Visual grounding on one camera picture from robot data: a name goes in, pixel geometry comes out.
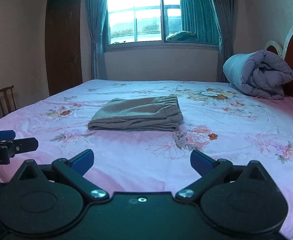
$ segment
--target chair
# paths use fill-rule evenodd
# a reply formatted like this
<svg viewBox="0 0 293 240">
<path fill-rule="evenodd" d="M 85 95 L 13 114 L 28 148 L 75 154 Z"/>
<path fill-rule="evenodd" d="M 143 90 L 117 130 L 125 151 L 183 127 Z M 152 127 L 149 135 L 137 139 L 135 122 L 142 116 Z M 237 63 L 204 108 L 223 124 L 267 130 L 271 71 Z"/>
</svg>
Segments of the chair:
<svg viewBox="0 0 293 240">
<path fill-rule="evenodd" d="M 8 113 L 7 114 L 10 114 L 11 112 L 13 112 L 13 111 L 16 110 L 16 105 L 15 105 L 15 101 L 14 101 L 14 96 L 13 96 L 12 88 L 14 88 L 14 86 L 7 87 L 7 88 L 3 88 L 3 89 L 0 90 L 0 93 L 3 92 L 3 94 L 4 94 L 4 100 L 5 100 L 5 103 L 6 103 L 6 106 L 7 106 L 7 110 L 8 110 Z M 13 100 L 13 104 L 14 104 L 14 110 L 11 109 L 10 101 L 8 99 L 8 93 L 7 93 L 7 91 L 9 89 L 11 90 L 12 100 Z M 4 113 L 3 105 L 2 105 L 2 102 L 1 102 L 1 97 L 0 97 L 0 106 L 1 106 L 1 110 L 2 110 L 3 116 L 6 116 L 7 114 Z"/>
</svg>

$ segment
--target bed sheet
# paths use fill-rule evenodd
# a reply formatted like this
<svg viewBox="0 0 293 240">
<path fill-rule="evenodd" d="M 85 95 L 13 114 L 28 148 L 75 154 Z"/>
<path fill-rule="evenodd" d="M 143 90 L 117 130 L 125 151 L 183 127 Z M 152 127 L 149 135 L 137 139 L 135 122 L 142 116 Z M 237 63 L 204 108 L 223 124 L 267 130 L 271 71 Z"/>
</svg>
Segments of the bed sheet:
<svg viewBox="0 0 293 240">
<path fill-rule="evenodd" d="M 184 121 L 177 132 L 89 131 L 95 112 L 113 98 L 175 94 Z M 175 194 L 200 176 L 189 161 L 199 149 L 211 158 L 237 165 L 260 161 L 289 204 L 281 229 L 293 238 L 293 98 L 265 100 L 246 96 L 225 83 L 117 82 L 93 80 L 19 109 L 0 119 L 0 130 L 16 138 L 35 137 L 35 152 L 0 165 L 9 181 L 25 159 L 48 164 L 90 148 L 94 166 L 84 175 L 114 191 L 171 191 Z"/>
</svg>

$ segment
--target rolled-up blanket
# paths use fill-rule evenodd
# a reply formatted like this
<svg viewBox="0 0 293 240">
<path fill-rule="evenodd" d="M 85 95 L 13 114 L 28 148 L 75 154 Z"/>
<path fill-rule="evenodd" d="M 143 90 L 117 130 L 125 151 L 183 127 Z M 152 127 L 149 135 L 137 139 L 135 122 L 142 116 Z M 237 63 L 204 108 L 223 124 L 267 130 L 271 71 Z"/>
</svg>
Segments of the rolled-up blanket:
<svg viewBox="0 0 293 240">
<path fill-rule="evenodd" d="M 233 55 L 225 62 L 223 72 L 241 92 L 266 99 L 284 99 L 282 85 L 293 79 L 289 65 L 265 49 Z"/>
<path fill-rule="evenodd" d="M 115 98 L 96 112 L 88 123 L 88 129 L 177 131 L 182 119 L 175 95 L 137 99 Z"/>
</svg>

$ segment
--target door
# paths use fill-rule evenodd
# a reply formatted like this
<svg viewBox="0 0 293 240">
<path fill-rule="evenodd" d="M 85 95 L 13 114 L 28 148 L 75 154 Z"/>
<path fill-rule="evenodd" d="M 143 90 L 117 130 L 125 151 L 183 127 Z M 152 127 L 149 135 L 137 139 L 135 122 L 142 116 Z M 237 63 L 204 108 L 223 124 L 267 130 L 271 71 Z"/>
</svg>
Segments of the door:
<svg viewBox="0 0 293 240">
<path fill-rule="evenodd" d="M 82 84 L 81 0 L 48 0 L 45 61 L 50 96 Z"/>
</svg>

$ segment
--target window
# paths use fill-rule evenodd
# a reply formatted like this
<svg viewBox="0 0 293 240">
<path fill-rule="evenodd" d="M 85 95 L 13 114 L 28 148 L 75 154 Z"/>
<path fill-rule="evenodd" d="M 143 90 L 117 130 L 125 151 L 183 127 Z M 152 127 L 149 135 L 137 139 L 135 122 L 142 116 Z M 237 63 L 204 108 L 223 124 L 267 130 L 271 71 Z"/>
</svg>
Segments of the window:
<svg viewBox="0 0 293 240">
<path fill-rule="evenodd" d="M 104 36 L 109 45 L 219 42 L 210 0 L 108 0 Z"/>
</svg>

